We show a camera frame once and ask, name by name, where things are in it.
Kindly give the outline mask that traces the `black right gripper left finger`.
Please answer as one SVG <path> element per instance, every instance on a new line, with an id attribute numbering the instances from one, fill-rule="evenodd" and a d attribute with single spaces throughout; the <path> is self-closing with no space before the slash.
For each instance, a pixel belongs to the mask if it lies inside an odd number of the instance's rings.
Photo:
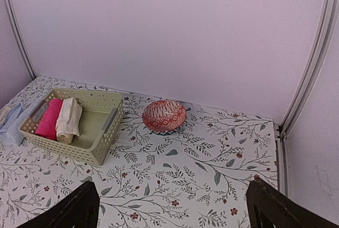
<path id="1" fill-rule="evenodd" d="M 99 219 L 100 198 L 95 183 L 86 181 L 41 215 L 20 227 L 92 227 Z"/>

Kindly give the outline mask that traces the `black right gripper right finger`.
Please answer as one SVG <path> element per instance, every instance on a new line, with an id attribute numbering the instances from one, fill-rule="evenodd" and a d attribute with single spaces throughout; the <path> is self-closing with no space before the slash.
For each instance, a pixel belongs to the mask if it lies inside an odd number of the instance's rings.
<path id="1" fill-rule="evenodd" d="M 338 228 L 338 225 L 294 203 L 261 178 L 249 183 L 246 202 L 251 227 Z"/>

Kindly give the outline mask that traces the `light blue towel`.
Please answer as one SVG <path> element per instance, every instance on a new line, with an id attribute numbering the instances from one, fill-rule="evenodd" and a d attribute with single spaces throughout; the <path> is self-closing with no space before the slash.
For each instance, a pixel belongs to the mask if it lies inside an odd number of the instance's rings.
<path id="1" fill-rule="evenodd" d="M 22 103 L 14 106 L 1 122 L 1 141 L 15 146 L 20 146 L 24 136 L 19 132 L 20 126 L 24 123 L 28 114 Z"/>

